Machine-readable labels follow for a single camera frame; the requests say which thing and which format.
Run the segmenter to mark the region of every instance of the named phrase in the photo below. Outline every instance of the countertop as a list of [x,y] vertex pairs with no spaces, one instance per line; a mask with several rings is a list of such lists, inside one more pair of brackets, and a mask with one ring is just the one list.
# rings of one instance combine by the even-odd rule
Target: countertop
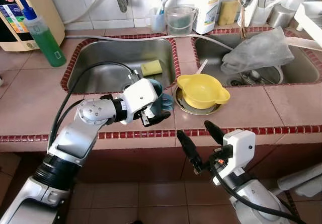
[[[66,34],[132,35],[149,34],[148,28],[77,30]],[[65,39],[61,48],[67,63],[52,68],[40,51],[0,51],[0,152],[44,151],[56,112],[66,92],[60,81],[76,46],[83,39]],[[191,38],[176,38],[181,74],[197,71]],[[320,61],[322,54],[314,52]],[[173,94],[176,86],[167,89]],[[128,125],[114,123],[100,130],[95,149],[175,147],[176,129],[185,129],[198,146],[216,143],[207,136],[203,122],[210,120],[231,131],[254,130],[256,144],[322,142],[322,83],[283,86],[228,87],[230,101],[209,116],[194,116],[175,105],[171,116],[160,124],[144,128],[140,120]],[[67,105],[100,95],[73,95]],[[63,125],[72,121],[71,112]]]

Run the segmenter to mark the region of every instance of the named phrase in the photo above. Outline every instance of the white dish rack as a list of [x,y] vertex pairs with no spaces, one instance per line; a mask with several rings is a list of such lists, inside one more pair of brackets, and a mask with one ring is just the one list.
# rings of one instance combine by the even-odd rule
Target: white dish rack
[[322,47],[322,2],[301,3],[294,18],[297,30],[304,29]]

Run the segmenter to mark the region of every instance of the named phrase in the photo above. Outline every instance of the white hose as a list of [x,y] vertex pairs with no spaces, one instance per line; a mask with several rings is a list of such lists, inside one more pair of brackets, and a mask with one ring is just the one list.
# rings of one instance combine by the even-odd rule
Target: white hose
[[94,5],[95,2],[96,2],[96,0],[92,0],[91,4],[85,9],[84,12],[82,12],[80,15],[78,15],[75,18],[72,18],[72,19],[69,19],[69,20],[64,21],[63,23],[64,24],[69,24],[69,23],[72,23],[72,22],[76,21],[80,17],[84,16],[91,9],[91,7]]
[[169,38],[180,38],[180,37],[193,37],[193,38],[200,38],[205,39],[208,41],[211,41],[213,43],[216,43],[226,49],[233,50],[233,48],[206,36],[199,35],[199,34],[188,34],[185,36],[173,36],[173,35],[165,35],[165,36],[158,36],[158,37],[151,37],[151,38],[143,38],[143,39],[120,39],[120,38],[113,38],[113,37],[106,37],[106,36],[95,36],[95,35],[66,35],[65,38],[71,39],[71,38],[92,38],[92,39],[103,39],[103,40],[111,40],[111,41],[128,41],[128,42],[135,42],[135,41],[148,41],[148,40],[154,40],[154,39],[169,39]]

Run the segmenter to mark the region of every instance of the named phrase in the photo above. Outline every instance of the kitchen sink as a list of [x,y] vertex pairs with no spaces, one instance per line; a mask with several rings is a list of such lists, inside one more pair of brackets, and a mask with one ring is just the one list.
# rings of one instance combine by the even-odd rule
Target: kitchen sink
[[[248,33],[248,37],[256,34],[259,33]],[[209,35],[209,37],[232,48],[235,48],[242,41],[239,34]],[[295,59],[281,66],[284,74],[284,80],[281,84],[316,82],[319,79],[319,72],[314,64],[300,48],[294,46],[290,46],[289,48]],[[204,39],[196,40],[196,49],[201,64],[205,59],[209,60],[202,70],[202,73],[214,76],[223,86],[246,85],[239,74],[227,75],[220,70],[221,59],[225,54],[229,53],[229,50]]]
[[[176,75],[172,45],[166,39],[149,41],[98,41],[85,46],[79,53],[71,72],[67,88],[76,81],[79,74],[88,66],[98,62],[116,61],[131,69],[136,69],[142,76],[141,64],[158,59],[163,73],[148,76],[168,87]],[[129,72],[117,65],[102,65],[90,69],[77,84],[74,93],[107,93],[121,92],[131,84]]]

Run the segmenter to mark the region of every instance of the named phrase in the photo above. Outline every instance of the plastic bag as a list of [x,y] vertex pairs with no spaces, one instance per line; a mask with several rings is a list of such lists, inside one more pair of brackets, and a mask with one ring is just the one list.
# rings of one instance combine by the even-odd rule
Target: plastic bag
[[289,63],[294,56],[285,40],[281,27],[265,31],[240,43],[223,58],[221,70],[235,74],[251,69]]

